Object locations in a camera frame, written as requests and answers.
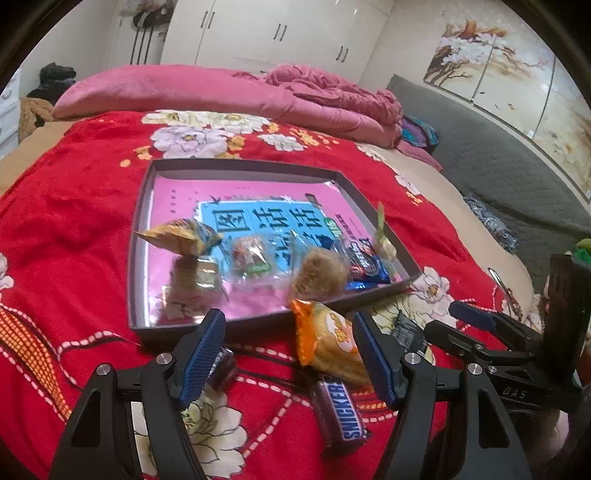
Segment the meat floss cake pack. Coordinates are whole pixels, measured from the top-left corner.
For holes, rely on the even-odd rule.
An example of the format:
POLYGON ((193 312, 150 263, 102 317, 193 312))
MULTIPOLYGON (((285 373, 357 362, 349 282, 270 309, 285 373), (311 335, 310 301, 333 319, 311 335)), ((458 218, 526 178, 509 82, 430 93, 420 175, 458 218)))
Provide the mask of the meat floss cake pack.
POLYGON ((322 247, 311 247, 301 259, 291 280, 290 295, 299 300, 338 297, 349 281, 349 260, 322 247))

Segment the blue oreo pack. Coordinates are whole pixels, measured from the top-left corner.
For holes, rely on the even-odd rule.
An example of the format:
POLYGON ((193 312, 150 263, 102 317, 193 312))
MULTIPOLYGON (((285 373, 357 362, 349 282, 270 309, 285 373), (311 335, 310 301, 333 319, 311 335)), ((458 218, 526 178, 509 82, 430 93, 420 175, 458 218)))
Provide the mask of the blue oreo pack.
POLYGON ((345 252, 349 259, 347 290, 365 290, 375 285, 391 283, 389 273, 372 244, 362 241, 349 242, 345 252))

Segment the snickers bar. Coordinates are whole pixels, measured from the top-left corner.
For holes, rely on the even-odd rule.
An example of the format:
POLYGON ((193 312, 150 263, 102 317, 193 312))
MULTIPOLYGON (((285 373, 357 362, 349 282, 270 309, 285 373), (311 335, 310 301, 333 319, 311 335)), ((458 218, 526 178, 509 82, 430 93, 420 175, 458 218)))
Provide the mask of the snickers bar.
POLYGON ((325 449, 346 453, 363 446, 368 432, 345 383, 320 375, 311 383, 310 396, 325 449))

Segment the red floral blanket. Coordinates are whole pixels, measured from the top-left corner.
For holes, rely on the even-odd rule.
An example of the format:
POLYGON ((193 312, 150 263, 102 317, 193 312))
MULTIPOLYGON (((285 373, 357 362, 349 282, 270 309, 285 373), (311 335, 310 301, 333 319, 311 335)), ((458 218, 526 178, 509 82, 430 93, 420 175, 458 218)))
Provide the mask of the red floral blanket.
MULTIPOLYGON (((449 321, 455 300, 505 311, 486 270, 506 253, 476 218, 443 208, 456 189, 397 151, 240 115, 110 112, 64 124, 1 199, 1 441, 35 478, 48 476, 66 421, 94 368, 144 364, 127 321, 131 221, 141 180, 159 159, 262 159, 339 171, 422 268, 407 294, 378 309, 418 323, 449 321)), ((369 479, 396 415, 370 390, 353 396, 370 438, 356 452, 324 454, 307 390, 298 382, 294 330, 233 343, 239 373, 185 415, 212 479, 369 479)))

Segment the dark clothes pile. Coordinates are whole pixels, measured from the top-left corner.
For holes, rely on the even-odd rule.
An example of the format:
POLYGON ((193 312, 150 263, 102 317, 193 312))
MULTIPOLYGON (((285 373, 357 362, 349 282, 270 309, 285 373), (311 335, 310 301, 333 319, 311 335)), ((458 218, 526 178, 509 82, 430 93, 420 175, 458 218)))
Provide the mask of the dark clothes pile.
POLYGON ((55 62, 47 64, 39 72, 39 85, 27 97, 46 100, 55 105, 63 93, 76 83, 76 75, 72 67, 55 62))

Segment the white drawer cabinet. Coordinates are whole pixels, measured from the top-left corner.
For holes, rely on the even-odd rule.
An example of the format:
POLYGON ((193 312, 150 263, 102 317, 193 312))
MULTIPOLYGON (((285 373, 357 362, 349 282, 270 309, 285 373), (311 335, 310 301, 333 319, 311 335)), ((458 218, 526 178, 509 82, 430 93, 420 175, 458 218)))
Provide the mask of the white drawer cabinet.
POLYGON ((18 69, 1 92, 0 100, 0 158, 18 146, 20 73, 18 69))

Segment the colourful folded cloth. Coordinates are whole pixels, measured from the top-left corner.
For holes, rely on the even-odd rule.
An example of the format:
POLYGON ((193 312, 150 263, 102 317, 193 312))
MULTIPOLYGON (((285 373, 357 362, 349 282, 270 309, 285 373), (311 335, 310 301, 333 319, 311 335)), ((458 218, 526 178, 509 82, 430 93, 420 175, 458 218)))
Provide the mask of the colourful folded cloth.
POLYGON ((435 128, 412 115, 403 115, 402 133, 406 142, 429 152, 433 151, 440 143, 435 128))

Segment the orange bread snack pack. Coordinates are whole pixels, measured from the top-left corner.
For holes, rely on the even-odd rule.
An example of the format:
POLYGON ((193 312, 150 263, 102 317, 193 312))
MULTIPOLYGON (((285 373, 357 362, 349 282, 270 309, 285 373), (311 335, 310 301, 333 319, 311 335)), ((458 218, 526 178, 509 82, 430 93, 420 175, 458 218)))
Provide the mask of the orange bread snack pack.
POLYGON ((370 387, 370 377, 353 338, 353 324, 321 302, 291 300, 295 347, 301 366, 360 386, 370 387))

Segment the yellow cartoon snack pack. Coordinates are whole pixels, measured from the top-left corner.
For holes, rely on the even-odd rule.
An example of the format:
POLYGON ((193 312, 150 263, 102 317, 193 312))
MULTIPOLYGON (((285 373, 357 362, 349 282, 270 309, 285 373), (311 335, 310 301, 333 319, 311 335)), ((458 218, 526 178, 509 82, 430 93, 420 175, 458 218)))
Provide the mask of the yellow cartoon snack pack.
POLYGON ((175 219, 135 234, 148 244, 181 256, 202 256, 221 244, 214 228, 195 219, 175 219))

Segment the dark chocolate cake pack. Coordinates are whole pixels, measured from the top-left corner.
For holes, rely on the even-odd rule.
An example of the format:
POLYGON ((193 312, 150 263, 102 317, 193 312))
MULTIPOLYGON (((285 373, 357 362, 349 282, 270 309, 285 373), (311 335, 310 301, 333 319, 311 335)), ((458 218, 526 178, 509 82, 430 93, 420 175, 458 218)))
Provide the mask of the dark chocolate cake pack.
POLYGON ((236 374, 238 374, 238 365, 235 361, 235 353, 222 347, 209 372, 207 385, 213 391, 222 391, 233 381, 236 374))

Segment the green pea snack pack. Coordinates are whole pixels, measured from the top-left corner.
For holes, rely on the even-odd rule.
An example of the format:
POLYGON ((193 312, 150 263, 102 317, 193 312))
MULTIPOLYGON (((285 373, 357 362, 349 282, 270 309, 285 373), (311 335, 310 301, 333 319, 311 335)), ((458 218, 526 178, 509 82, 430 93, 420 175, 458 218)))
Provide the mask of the green pea snack pack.
POLYGON ((423 329, 402 311, 394 320, 391 335, 406 353, 416 353, 423 358, 426 357, 428 344, 423 329))

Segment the floral wall painting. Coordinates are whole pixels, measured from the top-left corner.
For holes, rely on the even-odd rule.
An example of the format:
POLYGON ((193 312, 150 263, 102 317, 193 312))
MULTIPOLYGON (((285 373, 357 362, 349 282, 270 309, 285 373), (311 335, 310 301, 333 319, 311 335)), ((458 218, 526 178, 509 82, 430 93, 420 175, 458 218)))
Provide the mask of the floral wall painting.
POLYGON ((449 23, 424 81, 497 117, 590 196, 590 106, 553 51, 527 27, 449 23))

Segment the patterned grey cloth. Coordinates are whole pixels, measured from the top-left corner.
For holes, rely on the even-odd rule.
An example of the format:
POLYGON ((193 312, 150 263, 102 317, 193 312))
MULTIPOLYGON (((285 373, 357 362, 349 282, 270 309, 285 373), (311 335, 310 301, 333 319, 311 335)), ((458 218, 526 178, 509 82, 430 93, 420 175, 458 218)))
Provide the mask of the patterned grey cloth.
POLYGON ((463 199, 497 243, 508 253, 515 254, 519 241, 507 225, 481 200, 473 196, 464 196, 463 199))

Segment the dark shallow cardboard tray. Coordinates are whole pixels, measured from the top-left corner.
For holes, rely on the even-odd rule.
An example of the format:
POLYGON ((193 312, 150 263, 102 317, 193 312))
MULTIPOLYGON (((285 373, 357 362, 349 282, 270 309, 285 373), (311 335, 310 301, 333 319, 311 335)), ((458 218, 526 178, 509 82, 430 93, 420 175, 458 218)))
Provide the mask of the dark shallow cardboard tray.
MULTIPOLYGON (((355 238, 372 238, 377 210, 338 171, 240 159, 164 159, 146 171, 131 222, 133 231, 194 216, 224 237, 259 230, 263 224, 304 237, 329 234, 329 222, 355 238)), ((127 306, 129 327, 144 343, 176 342, 202 315, 169 319, 162 294, 174 255, 133 237, 129 246, 127 306)))

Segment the layered sandwich cake pack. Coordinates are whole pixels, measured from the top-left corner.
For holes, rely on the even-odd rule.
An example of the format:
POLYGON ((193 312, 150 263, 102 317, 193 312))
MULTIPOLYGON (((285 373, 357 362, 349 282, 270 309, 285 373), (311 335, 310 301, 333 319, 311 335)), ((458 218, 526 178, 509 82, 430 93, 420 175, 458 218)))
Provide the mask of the layered sandwich cake pack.
POLYGON ((204 315, 225 296, 218 262, 211 256, 179 256, 162 294, 169 319, 204 315))

